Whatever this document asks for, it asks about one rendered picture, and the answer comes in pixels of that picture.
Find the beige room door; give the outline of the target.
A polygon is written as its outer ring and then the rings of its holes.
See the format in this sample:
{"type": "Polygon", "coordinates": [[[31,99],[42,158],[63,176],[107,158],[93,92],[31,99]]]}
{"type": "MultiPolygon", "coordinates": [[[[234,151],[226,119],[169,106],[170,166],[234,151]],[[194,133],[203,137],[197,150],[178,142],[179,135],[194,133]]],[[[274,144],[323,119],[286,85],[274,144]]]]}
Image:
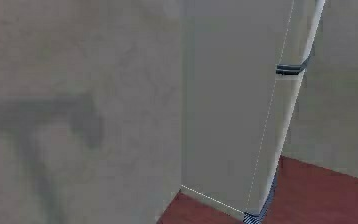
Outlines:
{"type": "Polygon", "coordinates": [[[181,190],[262,224],[326,0],[184,0],[181,190]]]}

